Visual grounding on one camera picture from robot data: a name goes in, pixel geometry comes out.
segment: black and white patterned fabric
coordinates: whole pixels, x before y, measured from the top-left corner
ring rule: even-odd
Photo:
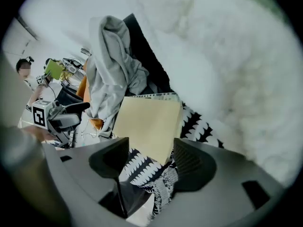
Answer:
[[[206,142],[215,147],[223,143],[212,135],[212,129],[202,116],[183,105],[182,139]],[[143,156],[138,150],[130,148],[125,165],[127,181],[149,193],[154,193],[154,207],[150,220],[154,219],[171,201],[174,183],[178,180],[178,169],[171,153],[169,161],[160,163]]]

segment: cardboard sheet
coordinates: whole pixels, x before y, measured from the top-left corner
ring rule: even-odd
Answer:
[[[180,102],[124,97],[113,133],[129,137],[131,148],[164,165],[180,136],[181,109]]]

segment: white furry fabric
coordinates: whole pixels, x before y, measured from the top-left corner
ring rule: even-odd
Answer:
[[[291,28],[253,0],[128,1],[172,89],[214,120],[225,148],[288,186],[303,146],[303,57]]]

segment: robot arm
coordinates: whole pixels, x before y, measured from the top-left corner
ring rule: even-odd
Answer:
[[[58,101],[38,100],[32,104],[34,125],[48,130],[60,141],[58,147],[64,147],[69,142],[69,132],[80,124],[82,111],[89,106],[89,103],[62,106]]]

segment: orange fabric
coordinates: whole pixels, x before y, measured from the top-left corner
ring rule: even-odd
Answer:
[[[86,71],[87,61],[83,66],[83,70]],[[89,96],[89,81],[87,80],[86,76],[84,76],[83,80],[81,81],[79,88],[77,90],[77,95],[83,98],[83,102],[90,102]],[[97,129],[100,130],[103,126],[102,119],[90,119],[91,124]]]
[[[87,61],[84,63],[84,66],[83,66],[83,70],[86,71],[86,66],[87,66]],[[81,81],[79,87],[78,87],[78,90],[76,92],[76,94],[82,98],[84,98],[84,92],[85,92],[85,89],[86,89],[86,76],[84,76],[83,80]]]

